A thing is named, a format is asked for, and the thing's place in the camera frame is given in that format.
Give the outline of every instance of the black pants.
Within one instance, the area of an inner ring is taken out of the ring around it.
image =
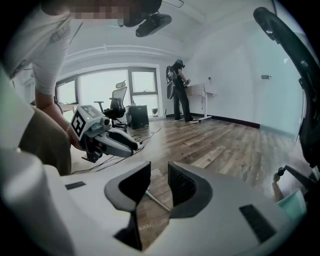
[[[174,97],[173,97],[173,110],[174,110],[174,119],[180,120],[180,109],[179,109],[179,101],[181,102],[183,114],[184,114],[184,121],[189,122],[193,118],[190,114],[189,109],[189,100],[186,94],[186,90],[184,87],[176,86],[174,88]]]

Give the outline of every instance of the headrest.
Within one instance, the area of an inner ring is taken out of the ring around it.
[[[118,82],[115,85],[115,88],[120,89],[120,88],[125,87],[125,86],[126,86],[126,80],[124,80],[123,82]]]

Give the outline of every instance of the desk leg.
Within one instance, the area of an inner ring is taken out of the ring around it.
[[[204,103],[204,117],[199,118],[199,122],[205,119],[209,119],[211,116],[208,116],[208,94],[205,93],[205,103]]]

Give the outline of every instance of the sneaker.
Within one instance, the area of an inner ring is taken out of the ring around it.
[[[199,120],[195,120],[195,119],[192,119],[192,120],[188,121],[188,123],[190,123],[190,124],[196,124],[198,122],[199,122]]]

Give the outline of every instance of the window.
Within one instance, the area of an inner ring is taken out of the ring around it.
[[[158,108],[158,95],[137,95],[133,96],[134,103],[138,105],[146,105],[148,116],[152,117],[152,109]]]
[[[106,70],[79,76],[79,91],[81,105],[92,105],[100,111],[100,107],[94,102],[102,103],[103,109],[110,108],[112,93],[116,90],[116,84],[126,80],[128,85],[128,70]],[[125,93],[123,105],[130,105],[129,90]]]
[[[134,93],[155,92],[155,74],[153,72],[132,72]]]
[[[55,96],[63,104],[92,105],[100,111],[94,102],[102,103],[103,109],[110,108],[116,84],[125,81],[127,91],[123,105],[146,105],[148,116],[152,117],[152,109],[159,108],[158,85],[155,68],[128,67],[99,70],[76,75],[60,81],[56,85]],[[72,112],[64,113],[70,119]]]
[[[63,104],[77,104],[78,96],[76,91],[76,79],[69,78],[57,84],[56,98]]]
[[[152,109],[159,108],[156,69],[131,67],[128,71],[131,100],[136,105],[146,105],[148,116],[152,117]]]

